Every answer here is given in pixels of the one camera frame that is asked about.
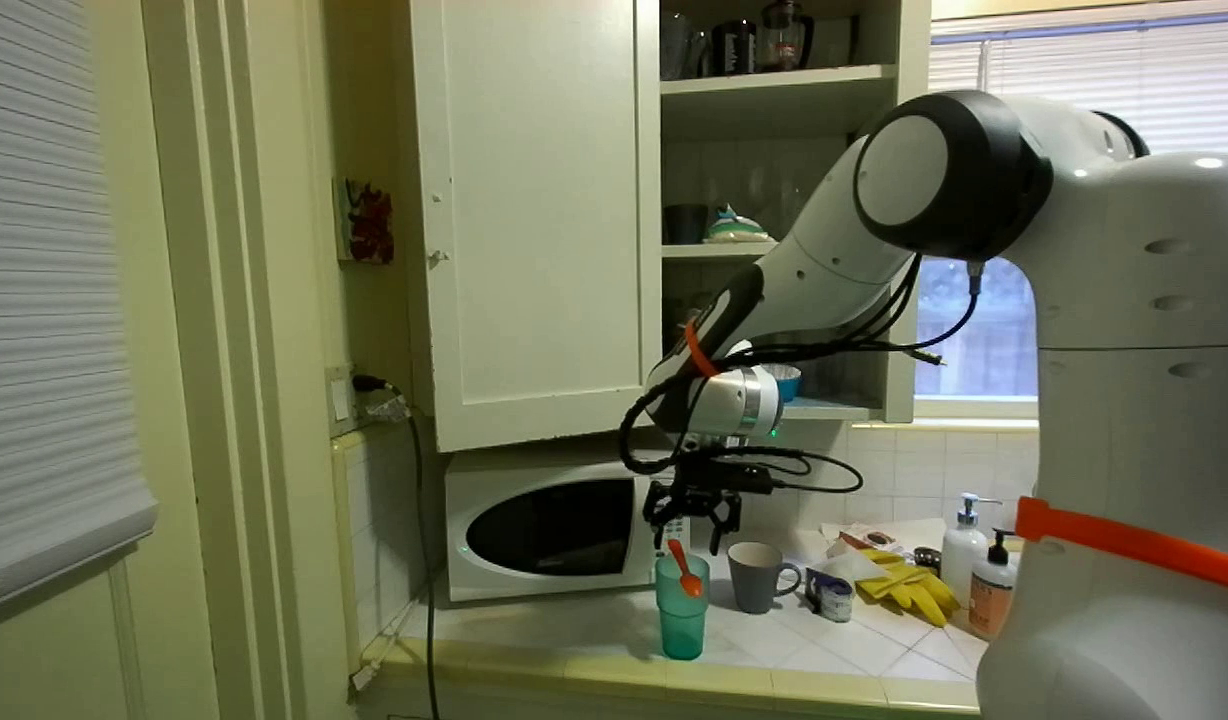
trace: black cable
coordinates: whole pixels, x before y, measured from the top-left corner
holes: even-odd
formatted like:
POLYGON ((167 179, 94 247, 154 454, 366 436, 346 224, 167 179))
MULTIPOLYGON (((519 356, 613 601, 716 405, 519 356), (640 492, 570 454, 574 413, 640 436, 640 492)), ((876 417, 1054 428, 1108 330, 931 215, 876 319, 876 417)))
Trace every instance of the black cable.
POLYGON ((424 452, 418 452, 418 428, 416 417, 409 417, 409 436, 410 436, 410 470, 416 470, 416 535, 418 535, 418 561, 424 561, 424 690, 426 690, 426 711, 430 720, 438 720, 438 683, 437 683, 437 556, 430 556, 430 540, 424 529, 424 507, 426 507, 426 492, 424 492, 424 452))

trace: cup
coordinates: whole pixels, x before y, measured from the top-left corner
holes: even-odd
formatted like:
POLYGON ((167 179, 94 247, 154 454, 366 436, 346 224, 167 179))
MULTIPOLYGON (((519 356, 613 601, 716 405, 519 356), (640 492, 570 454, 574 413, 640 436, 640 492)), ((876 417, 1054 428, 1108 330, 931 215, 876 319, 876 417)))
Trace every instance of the cup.
POLYGON ((770 544, 740 540, 726 546, 737 606, 760 617, 770 606, 770 594, 798 587, 798 567, 778 561, 770 544))
MULTIPOLYGON (((687 572, 706 587, 706 561, 687 556, 687 572)), ((656 553, 656 610, 660 610, 660 656, 694 660, 704 651, 706 590, 687 594, 679 563, 656 553)))

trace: kitchen cabinet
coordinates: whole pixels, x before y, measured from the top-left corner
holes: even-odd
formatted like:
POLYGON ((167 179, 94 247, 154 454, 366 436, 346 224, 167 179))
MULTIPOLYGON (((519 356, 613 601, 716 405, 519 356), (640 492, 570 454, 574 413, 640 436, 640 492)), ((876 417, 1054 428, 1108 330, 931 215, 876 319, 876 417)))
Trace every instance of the kitchen cabinet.
POLYGON ((613 431, 660 356, 656 0, 409 0, 438 452, 613 431))
MULTIPOLYGON (((662 0, 662 24, 716 39, 719 24, 751 19, 760 49, 765 0, 662 0)), ((832 161, 889 108, 928 83, 928 0, 798 0, 812 19, 802 67, 685 77, 660 83, 660 203, 694 215, 730 203, 778 240, 832 161)), ((662 235, 662 342, 704 298, 747 269, 760 243, 694 243, 662 235)), ((802 394, 786 421, 908 421, 908 356, 840 356, 802 363, 802 394)))

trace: bottle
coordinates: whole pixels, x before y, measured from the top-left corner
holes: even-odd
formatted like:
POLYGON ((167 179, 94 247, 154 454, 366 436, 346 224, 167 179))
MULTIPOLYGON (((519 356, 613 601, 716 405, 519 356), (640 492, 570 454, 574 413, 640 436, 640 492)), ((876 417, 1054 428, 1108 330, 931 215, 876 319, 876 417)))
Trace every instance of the bottle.
POLYGON ((984 561, 987 535, 977 529, 977 494, 962 492, 954 529, 944 531, 939 544, 939 580, 954 590, 959 606, 950 622, 968 622, 968 603, 973 603, 973 567, 984 561))
POLYGON ((968 633, 979 640, 994 640, 1012 617, 1014 563, 1002 540, 1006 531, 994 531, 994 544, 984 553, 984 561, 973 572, 968 633))

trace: cabinet door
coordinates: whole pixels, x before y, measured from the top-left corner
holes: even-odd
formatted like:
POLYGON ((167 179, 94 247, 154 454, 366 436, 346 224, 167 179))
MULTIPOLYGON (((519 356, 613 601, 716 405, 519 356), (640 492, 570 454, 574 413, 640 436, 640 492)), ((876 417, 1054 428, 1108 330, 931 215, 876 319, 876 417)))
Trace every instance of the cabinet door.
POLYGON ((410 45, 438 446, 614 428, 660 350, 656 7, 410 0, 410 45))

